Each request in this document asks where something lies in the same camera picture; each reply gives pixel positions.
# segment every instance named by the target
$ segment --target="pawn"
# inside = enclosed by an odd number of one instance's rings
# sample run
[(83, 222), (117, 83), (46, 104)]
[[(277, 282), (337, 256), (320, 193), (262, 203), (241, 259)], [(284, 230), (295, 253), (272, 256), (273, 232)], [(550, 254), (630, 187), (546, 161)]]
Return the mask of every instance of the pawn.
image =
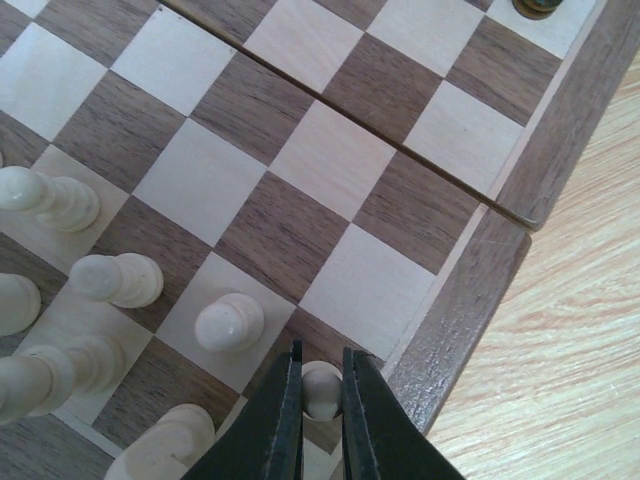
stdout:
[(100, 200), (74, 178), (12, 166), (0, 169), (0, 209), (34, 215), (53, 230), (79, 232), (98, 216)]
[(243, 293), (231, 293), (206, 307), (196, 320), (198, 343), (210, 352), (237, 352), (255, 343), (264, 328), (260, 304)]
[(160, 296), (164, 279), (158, 264), (149, 257), (123, 253), (117, 257), (88, 255), (81, 258), (71, 267), (69, 284), (87, 300), (139, 308)]
[(197, 405), (178, 405), (122, 452), (104, 478), (178, 480), (214, 441), (209, 414)]
[(0, 336), (18, 333), (40, 313), (38, 287), (22, 275), (0, 273)]
[(327, 362), (302, 366), (302, 409), (318, 422), (328, 422), (342, 411), (342, 375)]

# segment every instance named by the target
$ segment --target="dark wooden square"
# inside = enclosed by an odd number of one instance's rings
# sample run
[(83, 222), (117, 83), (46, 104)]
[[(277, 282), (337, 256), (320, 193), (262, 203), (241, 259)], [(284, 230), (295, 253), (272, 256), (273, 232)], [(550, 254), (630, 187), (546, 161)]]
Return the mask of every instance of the dark wooden square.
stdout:
[(122, 309), (132, 320), (155, 332), (211, 248), (137, 198), (129, 197), (91, 253), (128, 252), (152, 258), (164, 275), (164, 289), (155, 302), (144, 308)]
[(181, 403), (204, 408), (219, 428), (238, 398), (231, 388), (153, 337), (93, 428), (126, 448)]
[(156, 0), (53, 0), (36, 22), (111, 67), (157, 6)]
[(524, 126), (559, 66), (559, 58), (484, 17), (447, 81)]
[(297, 303), (348, 222), (267, 172), (214, 251)]
[(184, 120), (160, 100), (107, 72), (54, 143), (131, 193)]
[(365, 33), (324, 95), (362, 122), (402, 142), (441, 78)]
[(191, 118), (270, 165), (313, 97), (237, 53)]
[(478, 201), (397, 153), (354, 222), (437, 275)]

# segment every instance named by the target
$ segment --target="white pawn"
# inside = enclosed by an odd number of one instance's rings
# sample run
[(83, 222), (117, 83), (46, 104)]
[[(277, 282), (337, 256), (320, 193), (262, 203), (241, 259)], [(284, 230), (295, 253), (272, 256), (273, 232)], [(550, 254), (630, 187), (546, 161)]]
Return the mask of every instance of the white pawn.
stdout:
[(210, 352), (236, 352), (256, 342), (263, 328), (260, 304), (249, 295), (230, 293), (200, 312), (195, 334), (198, 343)]
[(318, 422), (328, 422), (342, 411), (342, 374), (327, 362), (302, 366), (302, 409)]
[(38, 287), (22, 275), (0, 273), (0, 336), (18, 333), (40, 313)]
[(111, 338), (76, 338), (67, 348), (29, 348), (0, 359), (0, 425), (41, 416), (72, 395), (101, 392), (124, 375), (125, 356)]
[(164, 278), (158, 264), (144, 255), (88, 255), (71, 267), (69, 284), (88, 300), (139, 308), (160, 296)]
[(203, 408), (178, 405), (122, 452), (104, 478), (179, 480), (213, 445), (215, 433)]
[(0, 169), (0, 209), (34, 215), (54, 230), (79, 232), (98, 216), (100, 200), (74, 178), (51, 178), (14, 166)]

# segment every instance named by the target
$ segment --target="chessboard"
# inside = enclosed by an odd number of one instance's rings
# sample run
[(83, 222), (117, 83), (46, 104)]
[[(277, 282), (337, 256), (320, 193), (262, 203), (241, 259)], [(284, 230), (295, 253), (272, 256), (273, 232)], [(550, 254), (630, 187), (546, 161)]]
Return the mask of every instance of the chessboard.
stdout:
[(166, 0), (539, 229), (640, 46), (636, 0)]
[[(0, 15), (4, 166), (75, 178), (101, 203), (73, 234), (0, 213), (1, 271), (42, 295), (0, 351), (101, 333), (126, 356), (113, 388), (2, 427), (3, 478), (103, 478), (185, 402), (221, 435), (296, 338), (305, 362), (375, 355), (428, 428), (527, 251), (522, 227), (155, 0), (10, 0)], [(148, 307), (69, 287), (78, 259), (126, 252), (164, 273)], [(194, 323), (230, 292), (258, 300), (264, 333), (212, 354)], [(304, 432), (305, 478), (329, 479), (339, 419)]]

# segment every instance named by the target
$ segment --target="wood grain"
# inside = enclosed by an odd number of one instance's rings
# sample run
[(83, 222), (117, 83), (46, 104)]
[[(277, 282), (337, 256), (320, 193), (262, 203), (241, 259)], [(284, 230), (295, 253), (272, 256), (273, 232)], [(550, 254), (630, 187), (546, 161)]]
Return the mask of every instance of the wood grain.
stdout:
[(31, 168), (49, 142), (22, 123), (0, 112), (0, 150), (4, 165)]
[(7, 2), (0, 2), (0, 56), (11, 46), (29, 25), (29, 17)]
[(447, 81), (524, 126), (559, 66), (559, 58), (484, 17)]
[(607, 2), (497, 197), (542, 228), (640, 46), (636, 0)]
[(55, 139), (55, 145), (131, 193), (185, 117), (109, 71)]
[(313, 0), (360, 30), (366, 30), (387, 0)]
[(55, 0), (36, 22), (111, 67), (157, 6), (156, 0)]
[(179, 225), (135, 197), (129, 197), (100, 236), (91, 253), (139, 253), (155, 260), (164, 275), (164, 288), (148, 307), (121, 309), (155, 332), (191, 281), (211, 248)]
[(102, 480), (113, 458), (53, 415), (2, 427), (3, 480)]
[(354, 223), (434, 275), (478, 201), (397, 153)]
[(640, 54), (429, 433), (469, 480), (640, 472)]
[[(44, 312), (67, 277), (4, 233), (0, 233), (0, 252), (0, 272), (24, 275), (35, 283), (40, 291), (40, 313)], [(30, 330), (31, 327), (13, 335), (0, 336), (0, 356), (13, 354)]]
[(388, 380), (417, 428), (435, 420), (529, 245), (523, 229), (484, 214)]
[(323, 95), (402, 142), (441, 80), (428, 68), (365, 33)]
[(220, 427), (239, 395), (153, 337), (93, 427), (126, 448), (181, 403), (204, 408)]
[(312, 103), (310, 95), (236, 53), (191, 118), (270, 165)]
[(244, 43), (277, 0), (167, 0), (165, 3), (210, 29)]
[(267, 172), (214, 251), (297, 304), (347, 225), (342, 217)]

